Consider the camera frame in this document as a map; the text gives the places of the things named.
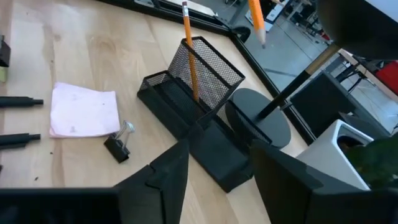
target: black binder clip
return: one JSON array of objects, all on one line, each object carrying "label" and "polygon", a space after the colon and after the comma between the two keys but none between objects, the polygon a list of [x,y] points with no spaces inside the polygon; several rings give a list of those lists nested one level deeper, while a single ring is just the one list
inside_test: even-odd
[{"label": "black binder clip", "polygon": [[0,67],[9,66],[10,54],[10,47],[5,43],[4,36],[0,35]]},{"label": "black binder clip", "polygon": [[[126,137],[124,142],[119,138],[126,131]],[[130,151],[127,149],[127,141],[129,140],[129,136],[131,133],[135,131],[134,125],[128,121],[123,121],[122,129],[116,134],[112,133],[109,138],[104,142],[104,145],[108,149],[108,151],[112,154],[112,156],[117,160],[118,163],[121,163],[129,158]]]}]

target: white planter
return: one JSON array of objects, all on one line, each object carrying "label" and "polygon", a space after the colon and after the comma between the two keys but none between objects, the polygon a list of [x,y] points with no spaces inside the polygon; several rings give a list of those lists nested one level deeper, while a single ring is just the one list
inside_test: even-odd
[{"label": "white planter", "polygon": [[337,120],[296,158],[347,184],[362,190],[370,190],[337,145],[337,139],[340,136],[349,136],[363,144],[373,141],[372,138],[361,131]]}]

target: pink sticky note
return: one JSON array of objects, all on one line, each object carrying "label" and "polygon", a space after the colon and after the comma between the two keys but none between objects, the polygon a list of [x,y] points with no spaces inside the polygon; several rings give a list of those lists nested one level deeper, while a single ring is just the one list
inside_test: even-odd
[{"label": "pink sticky note", "polygon": [[50,136],[81,138],[120,130],[116,93],[57,82],[52,91]]}]

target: black stand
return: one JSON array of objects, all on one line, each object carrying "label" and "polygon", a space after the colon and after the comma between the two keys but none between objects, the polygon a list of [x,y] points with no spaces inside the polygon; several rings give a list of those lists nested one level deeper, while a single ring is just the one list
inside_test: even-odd
[{"label": "black stand", "polygon": [[[269,142],[270,145],[281,149],[290,142],[290,127],[282,112],[275,109],[281,106],[287,97],[297,90],[339,49],[337,45],[331,44],[272,101],[268,100],[264,95],[249,89],[237,90],[231,97],[231,101],[271,140]],[[232,128],[239,135],[250,136],[246,138],[248,144],[253,139],[257,139],[251,125],[245,122],[242,116],[235,112],[234,108],[226,107],[226,115]]]}]

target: black desk organizer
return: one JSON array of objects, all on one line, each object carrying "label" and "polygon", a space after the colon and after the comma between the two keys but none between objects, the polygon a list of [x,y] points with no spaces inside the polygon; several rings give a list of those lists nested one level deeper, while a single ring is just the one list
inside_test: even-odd
[{"label": "black desk organizer", "polygon": [[[203,127],[200,147],[190,153],[229,192],[253,175],[248,145],[232,131],[224,112],[244,75],[204,38],[194,37],[193,45],[183,39],[169,69],[145,77],[137,95],[176,139],[196,123]],[[193,97],[189,52],[195,58],[199,101]]]}]

